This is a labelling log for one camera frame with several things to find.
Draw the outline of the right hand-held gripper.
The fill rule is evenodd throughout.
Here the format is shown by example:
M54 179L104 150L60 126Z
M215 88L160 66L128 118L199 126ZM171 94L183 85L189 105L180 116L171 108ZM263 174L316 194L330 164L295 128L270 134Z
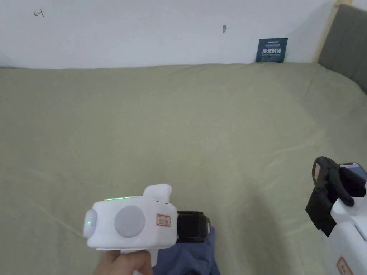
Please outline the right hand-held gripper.
M319 156L312 166L313 191L306 206L314 226L323 236L323 264L327 275L367 273L367 196L352 197L342 184L343 167ZM336 192L332 203L328 192Z

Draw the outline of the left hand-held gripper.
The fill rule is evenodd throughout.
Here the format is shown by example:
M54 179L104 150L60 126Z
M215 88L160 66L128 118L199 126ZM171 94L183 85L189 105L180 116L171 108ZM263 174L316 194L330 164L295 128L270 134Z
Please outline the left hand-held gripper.
M158 252L176 243L203 243L210 220L203 212L178 211L170 203L172 188L151 185L140 196L105 199L86 212L83 236L97 250L148 251L156 265Z

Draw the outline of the person's left hand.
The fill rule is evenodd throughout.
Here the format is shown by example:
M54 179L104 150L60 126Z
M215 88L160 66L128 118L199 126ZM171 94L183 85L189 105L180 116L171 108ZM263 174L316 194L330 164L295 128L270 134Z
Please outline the person's left hand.
M132 275L134 271L142 275L153 275L148 251L126 254L122 254L120 250L107 251L97 264L94 275Z

